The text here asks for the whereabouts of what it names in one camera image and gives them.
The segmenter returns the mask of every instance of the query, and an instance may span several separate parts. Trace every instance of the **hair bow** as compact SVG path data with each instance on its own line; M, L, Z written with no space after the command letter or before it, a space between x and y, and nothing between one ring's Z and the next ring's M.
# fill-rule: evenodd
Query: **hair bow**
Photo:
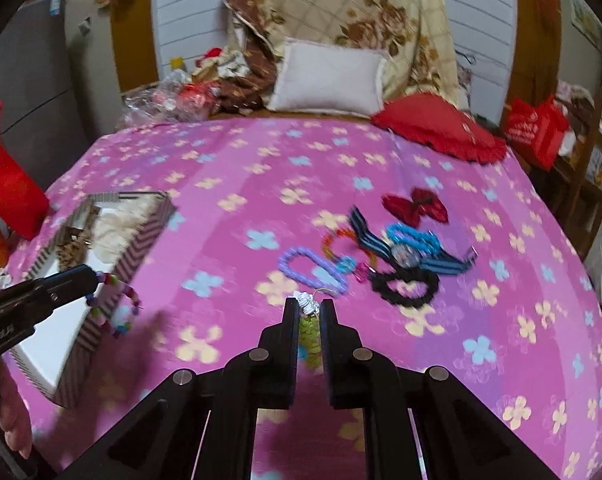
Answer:
M429 216L437 222L447 224L447 209L436 193L429 189L412 189L412 202L396 195L383 195L383 207L396 219L417 229L422 216Z

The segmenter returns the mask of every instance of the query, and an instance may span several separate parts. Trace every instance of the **bed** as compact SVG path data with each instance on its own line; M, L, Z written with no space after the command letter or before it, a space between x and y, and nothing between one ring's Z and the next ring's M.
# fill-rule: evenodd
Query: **bed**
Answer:
M560 478L602 463L602 319L584 267L515 158L479 166L364 121L234 118L162 124L99 139L49 189L57 213L12 255L20 278L86 193L167 190L177 206L132 286L145 310L125 338L105 338L77 410L55 407L10 364L34 441L65 466L172 370L204 372L254 347L306 290L277 270L294 246L319 251L357 205L377 234L393 222L381 195L429 187L448 225L422 228L476 266L442 277L420 310L397 308L348 278L341 323L396 365L443 365ZM339 251L359 256L346 244ZM324 279L306 262L296 269ZM406 289L409 285L400 285ZM365 476L360 412L334 412L321 363L300 349L295 404L259 413L254 480Z

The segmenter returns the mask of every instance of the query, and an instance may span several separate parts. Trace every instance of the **red bag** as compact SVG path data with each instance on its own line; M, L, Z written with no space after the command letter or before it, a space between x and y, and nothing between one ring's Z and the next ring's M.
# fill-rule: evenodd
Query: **red bag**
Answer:
M0 141L0 217L11 229L31 240L40 231L49 207L45 193L14 162Z
M554 98L551 96L536 108L515 99L505 128L505 136L517 153L546 171L555 163L564 134L570 127Z

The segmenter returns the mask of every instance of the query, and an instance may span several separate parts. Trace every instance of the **plastic bag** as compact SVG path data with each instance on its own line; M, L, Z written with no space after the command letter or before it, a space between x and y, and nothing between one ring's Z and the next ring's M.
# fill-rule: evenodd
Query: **plastic bag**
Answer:
M187 72L174 70L155 86L128 92L116 129L207 120L217 106L219 84L191 81Z
M49 200L0 142L0 217L12 230L31 240L47 216Z
M537 107L515 99L505 136L529 164L548 171L569 127L568 119L555 105L554 96Z

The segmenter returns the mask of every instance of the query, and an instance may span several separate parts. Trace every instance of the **white pillow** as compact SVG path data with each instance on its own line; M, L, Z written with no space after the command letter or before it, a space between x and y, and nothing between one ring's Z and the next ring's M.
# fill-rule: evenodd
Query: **white pillow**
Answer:
M268 110L370 117L383 108L379 50L287 38Z

